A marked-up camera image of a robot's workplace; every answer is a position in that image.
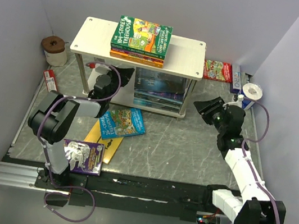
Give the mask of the blue 26-Storey Treehouse book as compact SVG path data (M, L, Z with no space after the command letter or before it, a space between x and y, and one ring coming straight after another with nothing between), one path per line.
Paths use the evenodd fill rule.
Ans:
M99 118L99 126L104 140L146 133L142 112L138 108L109 110Z

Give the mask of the green 104-Storey Treehouse book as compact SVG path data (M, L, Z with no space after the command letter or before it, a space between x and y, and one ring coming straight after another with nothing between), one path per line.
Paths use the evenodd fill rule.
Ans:
M111 47L164 60L173 28L122 15L111 39Z

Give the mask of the dark Wuthering Heights book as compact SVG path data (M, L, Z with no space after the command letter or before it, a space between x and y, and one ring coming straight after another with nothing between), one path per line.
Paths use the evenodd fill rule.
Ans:
M186 85L187 79L184 77L177 77L139 67L135 71L134 86L136 89L183 94Z

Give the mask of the orange Treehouse book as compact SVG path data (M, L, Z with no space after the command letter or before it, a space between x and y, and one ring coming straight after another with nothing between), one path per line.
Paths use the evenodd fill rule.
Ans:
M149 61L149 60L143 60L141 58L136 58L133 56L129 56L129 55L125 55L119 52L114 52L114 51L110 51L110 56L111 57L115 57L115 58L121 58L122 60L127 60L127 61L132 61L135 63L140 63L146 66L153 66L153 67L157 67L157 68L163 68L163 63L161 62L153 62L153 61Z

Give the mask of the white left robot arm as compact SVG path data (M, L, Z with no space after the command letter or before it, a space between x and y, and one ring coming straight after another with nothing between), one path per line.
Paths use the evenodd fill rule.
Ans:
M126 86L134 68L105 64L106 71L96 78L92 91L86 97L63 95L56 90L48 92L28 118L28 126L37 136L46 159L44 179L61 190L68 186L70 164L66 159L62 140L82 110L88 117L100 118L108 111L111 99Z

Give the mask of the Charlie Chocolate Factory book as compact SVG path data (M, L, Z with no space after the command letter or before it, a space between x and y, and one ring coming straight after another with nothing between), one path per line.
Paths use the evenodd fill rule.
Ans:
M144 56L142 54L136 54L136 53L133 53L133 52L127 52L127 51L124 51L122 49L111 49L110 51L114 52L114 53L121 54L121 55L129 56L129 57L136 57L136 58L143 59L143 60L150 60L150 61L153 61L153 62L161 62L161 63L164 62L164 60L161 60L159 58L154 58L154 57L151 57L151 56Z

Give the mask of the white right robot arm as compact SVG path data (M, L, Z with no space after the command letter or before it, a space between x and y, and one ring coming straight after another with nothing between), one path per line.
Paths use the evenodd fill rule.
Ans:
M286 207L266 188L242 135L243 108L226 104L221 97L195 101L194 106L204 122L216 128L218 149L240 192L236 197L226 186L209 185L202 197L204 209L221 210L232 224L284 224Z

